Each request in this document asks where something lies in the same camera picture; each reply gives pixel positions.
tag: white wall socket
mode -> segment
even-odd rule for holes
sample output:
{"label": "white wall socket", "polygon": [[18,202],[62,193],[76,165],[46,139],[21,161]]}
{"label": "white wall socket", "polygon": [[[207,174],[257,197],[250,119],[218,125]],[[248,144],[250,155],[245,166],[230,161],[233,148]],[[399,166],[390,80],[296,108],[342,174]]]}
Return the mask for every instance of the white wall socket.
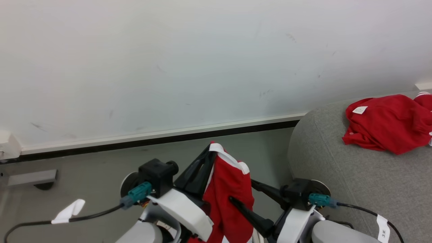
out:
{"label": "white wall socket", "polygon": [[18,158],[21,145],[10,131],[0,130],[0,160]]}

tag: teal connector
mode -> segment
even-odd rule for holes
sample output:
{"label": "teal connector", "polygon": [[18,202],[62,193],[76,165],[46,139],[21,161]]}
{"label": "teal connector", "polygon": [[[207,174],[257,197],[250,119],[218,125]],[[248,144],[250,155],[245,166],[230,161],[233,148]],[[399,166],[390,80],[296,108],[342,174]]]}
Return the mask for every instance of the teal connector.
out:
{"label": "teal connector", "polygon": [[337,201],[328,195],[311,193],[309,195],[309,202],[318,207],[329,206],[331,208],[337,207]]}
{"label": "teal connector", "polygon": [[147,196],[152,193],[152,184],[144,182],[134,189],[130,190],[127,195],[132,199],[134,203],[144,200]]}

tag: black baseboard strip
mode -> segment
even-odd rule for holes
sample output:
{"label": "black baseboard strip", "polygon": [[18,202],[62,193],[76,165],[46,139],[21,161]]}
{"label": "black baseboard strip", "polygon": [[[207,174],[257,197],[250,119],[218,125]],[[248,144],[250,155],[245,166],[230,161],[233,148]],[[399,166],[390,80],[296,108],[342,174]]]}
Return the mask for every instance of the black baseboard strip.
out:
{"label": "black baseboard strip", "polygon": [[2,164],[52,159],[52,158],[69,156],[69,155],[83,154],[83,153],[96,153],[96,152],[102,152],[108,150],[141,147],[141,146],[154,145],[154,144],[165,144],[165,143],[172,143],[172,142],[179,142],[179,141],[186,141],[186,140],[193,140],[193,139],[200,139],[200,138],[207,138],[207,137],[220,137],[220,136],[240,134],[240,133],[268,131],[268,130],[281,129],[281,128],[292,128],[295,127],[297,123],[298,120],[286,121],[286,122],[283,121],[283,122],[264,124],[264,125],[255,125],[255,126],[242,127],[242,128],[207,131],[207,132],[185,134],[185,135],[178,135],[178,136],[171,136],[171,137],[160,137],[160,138],[145,139],[145,140],[132,141],[132,142],[74,148],[74,149],[59,150],[59,151],[52,151],[52,152],[45,152],[45,153],[33,153],[33,154],[21,155],[16,159],[6,160],[6,162]]}

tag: gray floor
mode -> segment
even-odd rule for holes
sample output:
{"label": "gray floor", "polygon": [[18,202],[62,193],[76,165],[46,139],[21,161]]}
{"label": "gray floor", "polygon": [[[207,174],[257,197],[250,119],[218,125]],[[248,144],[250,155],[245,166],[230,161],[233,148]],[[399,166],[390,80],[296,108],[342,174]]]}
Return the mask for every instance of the gray floor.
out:
{"label": "gray floor", "polygon": [[[58,182],[49,191],[33,186],[1,189],[0,236],[13,225],[54,219],[59,211],[78,198],[86,201],[80,216],[118,204],[123,178],[150,159],[174,160],[183,171],[210,141],[220,143],[234,158],[244,161],[251,178],[279,187],[290,173],[286,153],[293,128],[236,134],[224,137],[158,144],[130,149],[89,153],[50,160],[2,165],[10,175],[58,169]],[[254,211],[276,220],[282,212],[264,194],[254,192]],[[139,207],[117,211],[97,219],[70,224],[32,226],[16,230],[9,243],[113,243],[141,213]]]}

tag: white wall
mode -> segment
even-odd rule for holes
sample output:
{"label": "white wall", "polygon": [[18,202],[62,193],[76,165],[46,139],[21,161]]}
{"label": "white wall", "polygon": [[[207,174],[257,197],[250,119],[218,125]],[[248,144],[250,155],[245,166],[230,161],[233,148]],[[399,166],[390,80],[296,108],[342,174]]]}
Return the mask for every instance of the white wall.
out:
{"label": "white wall", "polygon": [[432,71],[428,0],[1,0],[24,147],[308,111]]}

